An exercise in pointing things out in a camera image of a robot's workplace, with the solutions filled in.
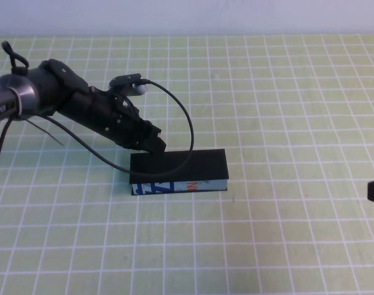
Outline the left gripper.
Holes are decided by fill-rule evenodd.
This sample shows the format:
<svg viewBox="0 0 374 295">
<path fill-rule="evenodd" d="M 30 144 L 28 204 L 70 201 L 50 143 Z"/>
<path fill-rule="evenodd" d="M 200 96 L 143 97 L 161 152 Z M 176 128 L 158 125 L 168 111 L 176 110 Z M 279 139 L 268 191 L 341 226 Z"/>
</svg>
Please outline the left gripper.
<svg viewBox="0 0 374 295">
<path fill-rule="evenodd" d="M 161 154 L 166 143 L 161 130 L 144 120 L 139 110 L 124 97 L 111 95 L 94 86 L 88 93 L 75 92 L 59 108 L 59 113 L 113 141 L 115 144 L 137 151 Z"/>
</svg>

